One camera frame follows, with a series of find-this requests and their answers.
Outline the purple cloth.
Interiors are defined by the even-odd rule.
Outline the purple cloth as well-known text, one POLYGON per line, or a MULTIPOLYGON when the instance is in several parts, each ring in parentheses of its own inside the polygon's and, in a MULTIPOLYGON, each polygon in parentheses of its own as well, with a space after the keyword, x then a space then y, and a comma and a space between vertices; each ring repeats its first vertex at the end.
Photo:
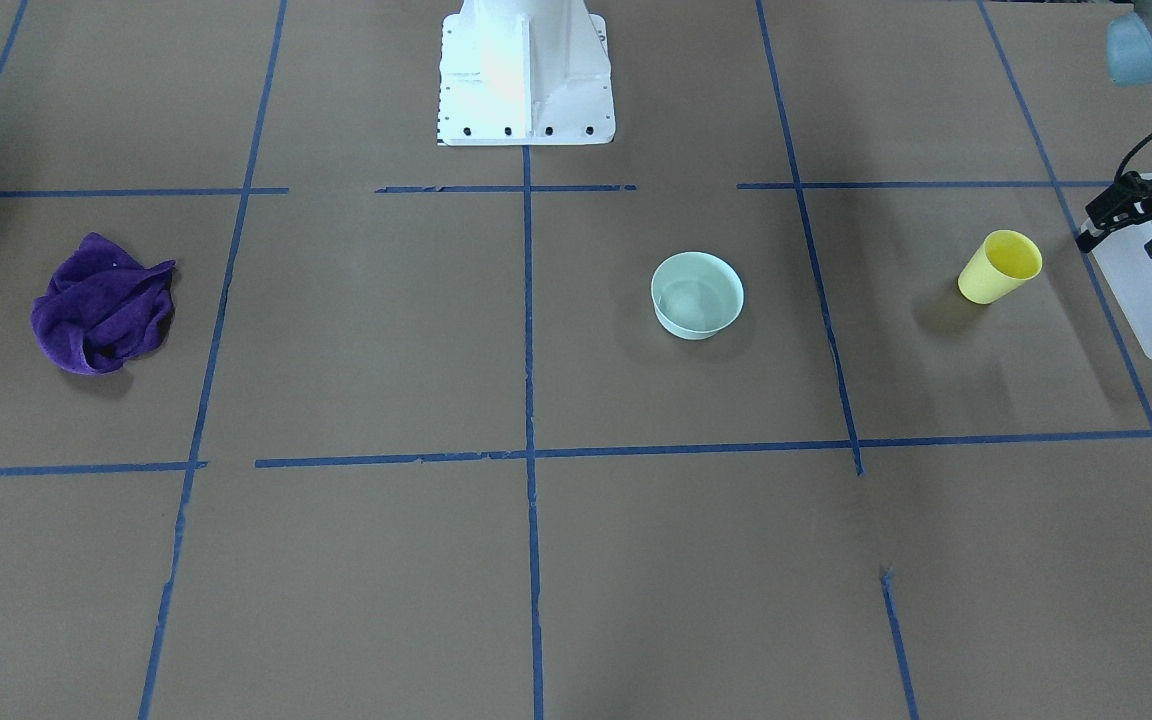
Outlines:
POLYGON ((29 323, 52 365, 77 376, 119 372, 156 353, 172 327, 174 259, 151 266, 91 232, 50 276, 29 323))

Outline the yellow plastic cup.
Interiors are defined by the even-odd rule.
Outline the yellow plastic cup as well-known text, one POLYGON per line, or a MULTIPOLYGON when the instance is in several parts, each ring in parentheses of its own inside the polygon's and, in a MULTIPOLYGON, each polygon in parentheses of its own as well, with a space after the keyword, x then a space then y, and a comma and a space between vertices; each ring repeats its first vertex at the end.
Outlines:
POLYGON ((1043 252, 1020 232, 991 232, 961 270, 956 286, 964 300, 991 305, 1043 272, 1043 252))

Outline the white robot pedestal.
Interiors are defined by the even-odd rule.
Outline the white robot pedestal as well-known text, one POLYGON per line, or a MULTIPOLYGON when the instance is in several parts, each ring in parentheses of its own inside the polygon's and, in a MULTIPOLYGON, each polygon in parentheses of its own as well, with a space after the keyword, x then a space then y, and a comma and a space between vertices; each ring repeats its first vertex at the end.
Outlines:
POLYGON ((465 1, 442 20, 440 40, 439 145, 616 137, 607 23, 584 1, 465 1))

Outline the mint green bowl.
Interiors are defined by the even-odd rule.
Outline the mint green bowl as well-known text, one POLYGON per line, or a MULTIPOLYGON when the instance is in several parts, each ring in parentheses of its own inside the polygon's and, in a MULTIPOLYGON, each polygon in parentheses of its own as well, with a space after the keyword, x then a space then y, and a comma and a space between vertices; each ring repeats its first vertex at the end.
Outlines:
POLYGON ((650 279, 657 323, 673 338, 707 340, 736 323, 745 304, 745 286, 717 255, 677 252, 664 259, 650 279))

